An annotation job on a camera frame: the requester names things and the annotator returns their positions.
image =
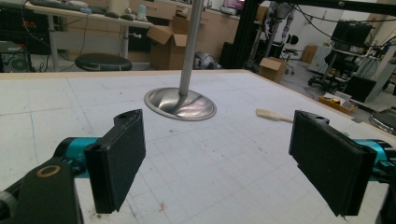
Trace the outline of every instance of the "chrome stand base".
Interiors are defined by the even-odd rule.
[[[160,88],[145,95],[146,105],[153,111],[170,119],[203,120],[216,114],[215,104],[195,91],[183,96],[179,88]]]

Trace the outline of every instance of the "black stool seat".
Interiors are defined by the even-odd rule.
[[[76,66],[86,71],[130,71],[128,59],[104,53],[88,53],[76,58]]]

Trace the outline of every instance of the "stool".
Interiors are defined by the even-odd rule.
[[[375,127],[396,135],[396,110],[390,109],[379,113],[373,113],[369,120]]]
[[[128,59],[104,53],[88,53],[75,60],[76,66],[85,71],[130,71],[132,64]]]

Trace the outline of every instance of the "table surface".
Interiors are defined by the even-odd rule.
[[[258,118],[255,109],[316,113],[351,138],[396,147],[393,135],[243,70],[193,72],[190,89],[217,105],[211,119],[148,109],[148,91],[179,81],[180,71],[2,74],[0,189],[66,137],[103,136],[113,117],[142,108],[147,157],[120,212],[97,216],[89,180],[76,179],[86,223],[375,223],[387,184],[369,183],[357,217],[335,217],[289,155],[292,124]]]
[[[123,19],[109,18],[100,14],[86,14],[78,11],[64,10],[53,7],[39,7],[32,5],[30,2],[27,2],[25,4],[25,7],[27,9],[33,10],[35,13],[46,14],[51,16],[74,17],[74,18],[83,18],[83,19],[88,18],[90,20],[114,22],[119,25],[128,25],[128,26],[140,27],[140,28],[149,28],[150,26],[153,25],[151,22],[147,22],[147,21],[127,21]]]

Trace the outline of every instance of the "cardboard box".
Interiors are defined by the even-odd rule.
[[[301,61],[304,63],[311,63],[314,59],[315,53],[317,52],[318,46],[316,45],[308,45],[305,47],[303,56],[301,57]]]
[[[180,70],[183,67],[189,22],[174,17],[172,26],[151,26],[147,36],[153,41],[150,65],[158,70]]]
[[[278,58],[263,58],[260,63],[259,75],[279,83],[285,73],[288,63]]]
[[[262,19],[264,18],[265,12],[267,12],[267,10],[268,10],[268,7],[259,6],[259,8],[257,8],[256,21],[262,21]]]

